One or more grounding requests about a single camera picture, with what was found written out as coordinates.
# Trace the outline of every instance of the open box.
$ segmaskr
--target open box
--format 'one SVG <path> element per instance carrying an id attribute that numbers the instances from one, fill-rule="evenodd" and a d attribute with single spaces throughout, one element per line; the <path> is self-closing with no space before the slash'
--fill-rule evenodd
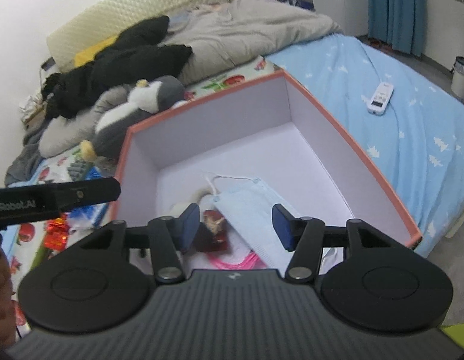
<path id="1" fill-rule="evenodd" d="M 327 225 L 355 217 L 404 245 L 421 239 L 368 155 L 282 70 L 132 126 L 112 217 L 143 226 L 207 186 L 207 172 L 259 177 L 301 215 Z"/>

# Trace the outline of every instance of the headboard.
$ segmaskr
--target headboard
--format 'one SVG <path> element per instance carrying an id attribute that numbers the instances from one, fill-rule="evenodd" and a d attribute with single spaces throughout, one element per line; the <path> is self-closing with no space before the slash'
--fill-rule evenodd
<path id="1" fill-rule="evenodd" d="M 198 4 L 228 0 L 102 0 L 47 37 L 51 56 L 62 72 L 74 67 L 77 52 L 118 34 L 148 17 L 173 14 Z"/>

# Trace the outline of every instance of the floor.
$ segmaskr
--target floor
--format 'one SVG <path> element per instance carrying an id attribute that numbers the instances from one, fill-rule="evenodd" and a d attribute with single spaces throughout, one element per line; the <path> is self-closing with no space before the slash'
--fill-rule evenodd
<path id="1" fill-rule="evenodd" d="M 446 68 L 427 57 L 418 59 L 410 55 L 396 54 L 389 50 L 387 54 L 408 65 L 454 96 L 450 89 L 452 74 Z M 452 305 L 445 317 L 444 325 L 464 323 L 464 223 L 452 238 L 442 238 L 428 259 L 447 273 L 454 286 Z"/>

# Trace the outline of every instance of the blue curtain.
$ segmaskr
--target blue curtain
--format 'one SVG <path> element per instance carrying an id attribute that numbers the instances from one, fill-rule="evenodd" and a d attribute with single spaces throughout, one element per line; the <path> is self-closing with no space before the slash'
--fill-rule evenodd
<path id="1" fill-rule="evenodd" d="M 369 0 L 369 37 L 394 50 L 420 56 L 425 37 L 425 0 Z"/>

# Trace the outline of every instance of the penguin plush toy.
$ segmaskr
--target penguin plush toy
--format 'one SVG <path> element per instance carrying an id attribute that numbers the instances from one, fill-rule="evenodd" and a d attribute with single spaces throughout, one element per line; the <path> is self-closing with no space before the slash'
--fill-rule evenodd
<path id="1" fill-rule="evenodd" d="M 92 139 L 80 143 L 82 158 L 90 162 L 95 162 L 97 157 L 118 159 L 127 128 L 174 105 L 178 107 L 186 103 L 184 91 L 180 81 L 172 76 L 151 82 L 138 81 L 127 102 L 104 113 Z"/>

